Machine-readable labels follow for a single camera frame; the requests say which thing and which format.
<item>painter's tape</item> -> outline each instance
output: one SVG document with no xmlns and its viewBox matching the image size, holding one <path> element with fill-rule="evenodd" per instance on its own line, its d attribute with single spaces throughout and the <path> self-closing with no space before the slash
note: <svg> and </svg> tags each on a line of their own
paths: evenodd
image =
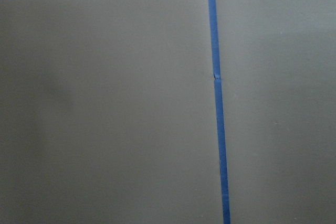
<svg viewBox="0 0 336 224">
<path fill-rule="evenodd" d="M 221 172 L 220 183 L 222 187 L 223 218 L 224 218 L 224 224 L 230 224 L 230 204 L 229 204 L 228 179 L 227 179 L 222 79 L 220 76 L 221 61 L 219 58 L 216 0 L 208 0 L 208 4 L 209 4 L 209 18 L 210 18 L 210 32 L 211 32 L 212 62 L 215 78 L 214 86 L 215 86 L 219 162 Z"/>
</svg>

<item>gray surface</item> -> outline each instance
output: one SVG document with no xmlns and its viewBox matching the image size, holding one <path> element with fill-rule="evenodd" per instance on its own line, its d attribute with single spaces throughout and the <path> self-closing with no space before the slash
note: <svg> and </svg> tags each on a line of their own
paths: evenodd
<svg viewBox="0 0 336 224">
<path fill-rule="evenodd" d="M 1 223 L 223 223 L 207 0 L 0 9 Z"/>
<path fill-rule="evenodd" d="M 232 224 L 336 221 L 336 0 L 217 0 Z"/>
</svg>

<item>blue line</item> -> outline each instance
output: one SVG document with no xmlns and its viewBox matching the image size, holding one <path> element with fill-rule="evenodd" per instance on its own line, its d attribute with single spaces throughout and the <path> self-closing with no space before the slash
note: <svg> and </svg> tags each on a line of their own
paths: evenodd
<svg viewBox="0 0 336 224">
<path fill-rule="evenodd" d="M 230 224 L 230 204 L 229 204 L 229 191 L 228 191 L 228 179 L 227 179 L 224 110 L 223 110 L 223 95 L 222 95 L 222 79 L 220 77 L 221 63 L 219 58 L 216 0 L 208 0 L 208 4 L 209 4 L 209 18 L 210 18 L 210 30 L 211 30 L 212 61 L 215 77 L 214 86 L 215 86 L 219 162 L 221 172 L 220 183 L 222 186 L 223 218 L 224 218 L 224 224 Z"/>
</svg>

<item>blue tape strip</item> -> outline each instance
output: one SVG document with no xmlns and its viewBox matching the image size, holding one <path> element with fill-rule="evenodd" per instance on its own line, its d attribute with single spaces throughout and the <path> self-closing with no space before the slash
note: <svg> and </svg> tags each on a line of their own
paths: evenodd
<svg viewBox="0 0 336 224">
<path fill-rule="evenodd" d="M 212 62 L 215 77 L 214 86 L 215 86 L 219 162 L 221 172 L 220 182 L 222 186 L 223 218 L 224 218 L 224 224 L 230 224 L 230 205 L 229 205 L 229 191 L 228 191 L 228 179 L 227 179 L 222 79 L 220 77 L 221 61 L 219 58 L 216 0 L 208 0 L 208 4 L 209 4 L 209 18 L 210 18 L 210 30 L 211 30 Z"/>
</svg>

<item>vertical blue line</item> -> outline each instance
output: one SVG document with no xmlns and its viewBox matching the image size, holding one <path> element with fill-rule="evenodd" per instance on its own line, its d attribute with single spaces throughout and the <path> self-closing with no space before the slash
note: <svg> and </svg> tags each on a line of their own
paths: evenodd
<svg viewBox="0 0 336 224">
<path fill-rule="evenodd" d="M 224 218 L 224 224 L 230 224 L 230 205 L 229 205 L 229 191 L 228 191 L 228 179 L 227 179 L 222 79 L 220 77 L 221 64 L 219 58 L 216 0 L 208 0 L 208 4 L 209 4 L 209 18 L 210 18 L 210 31 L 211 31 L 212 62 L 215 78 L 214 86 L 215 86 L 219 162 L 221 172 L 220 183 L 222 186 L 223 218 Z"/>
</svg>

